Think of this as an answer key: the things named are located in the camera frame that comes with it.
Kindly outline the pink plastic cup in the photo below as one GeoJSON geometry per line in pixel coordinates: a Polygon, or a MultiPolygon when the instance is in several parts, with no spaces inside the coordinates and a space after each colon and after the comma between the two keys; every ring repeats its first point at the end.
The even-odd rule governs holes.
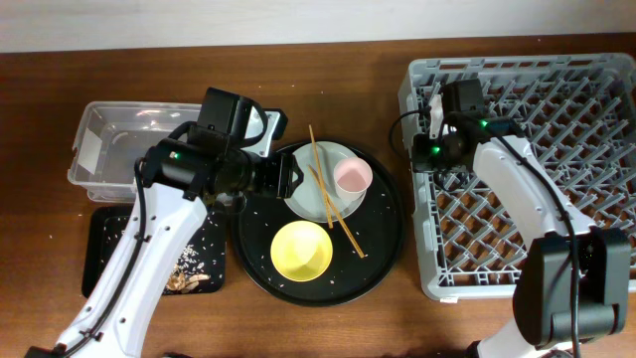
{"type": "Polygon", "coordinates": [[[337,195],[345,201],[354,201],[366,193],[373,182],[373,170],[362,158],[340,160],[333,171],[337,195]]]}

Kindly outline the yellow bowl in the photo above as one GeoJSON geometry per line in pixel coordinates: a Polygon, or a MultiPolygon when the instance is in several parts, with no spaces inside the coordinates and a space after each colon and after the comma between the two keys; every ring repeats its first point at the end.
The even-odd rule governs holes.
{"type": "Polygon", "coordinates": [[[325,229],[309,221],[284,225],[273,237],[270,258],[283,277],[307,282],[322,275],[333,258],[333,245],[325,229]]]}

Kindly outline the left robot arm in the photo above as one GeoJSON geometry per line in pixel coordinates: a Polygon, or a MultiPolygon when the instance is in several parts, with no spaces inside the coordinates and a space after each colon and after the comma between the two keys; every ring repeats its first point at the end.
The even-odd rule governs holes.
{"type": "Polygon", "coordinates": [[[133,210],[98,283],[51,349],[29,357],[138,357],[156,305],[182,251],[219,194],[288,198],[302,182],[295,157],[215,152],[165,138],[134,164],[133,210]]]}

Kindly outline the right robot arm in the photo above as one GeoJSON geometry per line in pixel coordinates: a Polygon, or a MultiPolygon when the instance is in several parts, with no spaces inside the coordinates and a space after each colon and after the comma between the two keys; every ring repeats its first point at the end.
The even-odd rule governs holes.
{"type": "Polygon", "coordinates": [[[513,318],[473,342],[469,357],[577,357],[581,345],[627,322],[630,243],[578,210],[546,173],[512,119],[460,112],[444,116],[435,137],[414,136],[414,170],[463,166],[484,182],[527,249],[513,294],[513,318]]]}

